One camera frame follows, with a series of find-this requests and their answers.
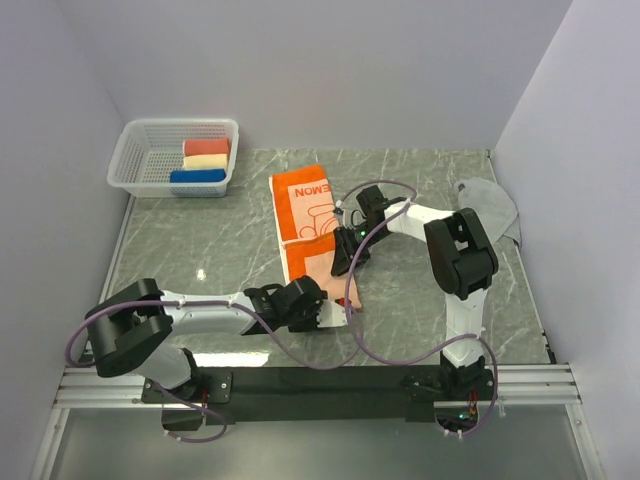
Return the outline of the orange cartoon towel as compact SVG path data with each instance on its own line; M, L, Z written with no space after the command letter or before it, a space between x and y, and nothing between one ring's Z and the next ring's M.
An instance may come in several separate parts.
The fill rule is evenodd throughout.
M344 303L344 293L348 292L352 306L360 310L362 303L355 281L331 274L333 231L339 221L324 168L311 165L274 174L269 187L285 281L308 276L339 304Z

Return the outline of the grey towel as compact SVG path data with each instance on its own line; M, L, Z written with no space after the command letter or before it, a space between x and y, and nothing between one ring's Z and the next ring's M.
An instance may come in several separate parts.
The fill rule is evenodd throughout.
M476 212L492 244L507 237L521 247L519 213L502 187L489 180L471 178L458 181L454 190L459 208L471 208Z

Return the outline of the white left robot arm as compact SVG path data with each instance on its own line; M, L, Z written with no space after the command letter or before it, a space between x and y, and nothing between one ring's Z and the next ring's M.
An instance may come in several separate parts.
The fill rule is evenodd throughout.
M262 335L280 328L309 332L319 328L327 301L326 291L308 276L210 297L162 290L143 278L90 310L86 318L95 321L87 333L100 377L136 373L187 402L199 394L201 374L193 354L169 345L170 338Z

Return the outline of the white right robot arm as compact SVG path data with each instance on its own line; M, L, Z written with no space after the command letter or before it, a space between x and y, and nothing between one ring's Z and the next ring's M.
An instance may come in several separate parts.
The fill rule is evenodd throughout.
M433 374L412 380L418 392L437 400L472 399L482 387L494 387L481 343L483 311L499 262L482 223L471 208L437 210L409 198L384 196L376 181L350 190L363 220L334 232L331 275L353 274L370 258L369 247L392 233L424 242L437 285L445 294L446 339Z

